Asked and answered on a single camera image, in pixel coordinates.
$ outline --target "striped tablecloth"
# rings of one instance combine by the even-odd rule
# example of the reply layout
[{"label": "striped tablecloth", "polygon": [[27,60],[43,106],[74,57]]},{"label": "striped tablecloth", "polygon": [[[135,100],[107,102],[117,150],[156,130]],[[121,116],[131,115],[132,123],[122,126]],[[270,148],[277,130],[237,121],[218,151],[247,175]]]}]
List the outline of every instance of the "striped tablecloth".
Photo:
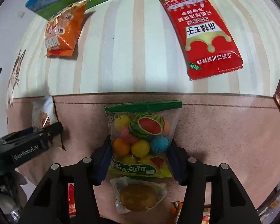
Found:
[{"label": "striped tablecloth", "polygon": [[36,16],[14,98],[109,92],[273,96],[280,78],[280,10],[270,0],[209,0],[225,21],[243,69],[189,81],[174,28],[158,0],[110,0],[88,9],[73,58],[45,56],[47,21]]}]

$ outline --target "orange snack packet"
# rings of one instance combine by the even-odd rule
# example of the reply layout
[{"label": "orange snack packet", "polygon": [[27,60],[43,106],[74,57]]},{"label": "orange snack packet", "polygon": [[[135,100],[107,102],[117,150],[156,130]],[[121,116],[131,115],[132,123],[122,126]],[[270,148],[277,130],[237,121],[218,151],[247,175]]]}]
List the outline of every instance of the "orange snack packet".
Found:
[{"label": "orange snack packet", "polygon": [[72,56],[82,30],[86,3],[87,0],[73,3],[49,20],[45,32],[47,56]]}]

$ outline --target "watermelon slice illustration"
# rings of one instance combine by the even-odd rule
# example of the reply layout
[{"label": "watermelon slice illustration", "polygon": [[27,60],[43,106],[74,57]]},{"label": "watermelon slice illustration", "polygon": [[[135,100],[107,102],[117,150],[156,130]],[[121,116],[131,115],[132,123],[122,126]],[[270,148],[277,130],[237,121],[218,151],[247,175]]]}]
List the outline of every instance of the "watermelon slice illustration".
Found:
[{"label": "watermelon slice illustration", "polygon": [[164,159],[158,156],[149,159],[158,169],[161,170],[164,164]]},{"label": "watermelon slice illustration", "polygon": [[137,115],[130,123],[130,133],[138,138],[145,138],[151,135],[160,135],[164,130],[164,119],[159,115],[148,113]]}]

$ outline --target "white snack packet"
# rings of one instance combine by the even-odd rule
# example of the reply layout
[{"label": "white snack packet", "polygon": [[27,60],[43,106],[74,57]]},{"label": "white snack packet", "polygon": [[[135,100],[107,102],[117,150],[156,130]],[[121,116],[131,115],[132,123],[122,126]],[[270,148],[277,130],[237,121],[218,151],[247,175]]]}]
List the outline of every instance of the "white snack packet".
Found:
[{"label": "white snack packet", "polygon": [[[47,127],[53,123],[58,122],[55,113],[55,106],[53,98],[51,96],[45,96],[40,100],[33,101],[32,109],[32,127],[33,131]],[[57,135],[49,142],[49,146],[59,147],[62,150],[65,150],[61,135]]]},{"label": "white snack packet", "polygon": [[115,206],[118,214],[125,214],[128,212],[131,212],[131,210],[125,208],[119,200],[119,194],[121,191],[121,188],[126,187],[128,185],[133,185],[133,184],[143,184],[143,185],[148,185],[152,187],[156,193],[157,193],[157,203],[155,204],[154,207],[148,208],[148,210],[151,210],[155,208],[167,195],[167,189],[166,189],[166,184],[161,183],[154,183],[154,182],[149,182],[149,181],[143,181],[143,180],[137,180],[137,179],[131,179],[127,176],[121,177],[121,178],[115,178],[111,179],[110,183],[112,185],[112,188],[115,190],[116,193],[116,201],[115,201]]}]

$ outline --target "silver screw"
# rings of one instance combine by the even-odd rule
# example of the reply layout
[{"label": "silver screw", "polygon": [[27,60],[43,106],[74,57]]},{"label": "silver screw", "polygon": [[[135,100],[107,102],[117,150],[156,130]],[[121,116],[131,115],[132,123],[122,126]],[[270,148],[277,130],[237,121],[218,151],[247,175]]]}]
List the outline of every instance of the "silver screw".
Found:
[{"label": "silver screw", "polygon": [[195,163],[195,162],[197,162],[197,159],[195,157],[189,157],[188,161],[190,163]]},{"label": "silver screw", "polygon": [[51,169],[53,169],[53,170],[56,170],[56,169],[58,169],[59,168],[59,164],[57,164],[57,163],[54,163],[54,164],[52,164],[52,166],[51,166]]},{"label": "silver screw", "polygon": [[90,163],[91,161],[92,161],[91,157],[85,157],[85,158],[83,159],[83,162],[84,162],[84,163]]},{"label": "silver screw", "polygon": [[221,164],[221,168],[223,168],[223,169],[228,169],[229,168],[229,166],[228,166],[228,164],[226,164],[226,163],[222,163]]}]

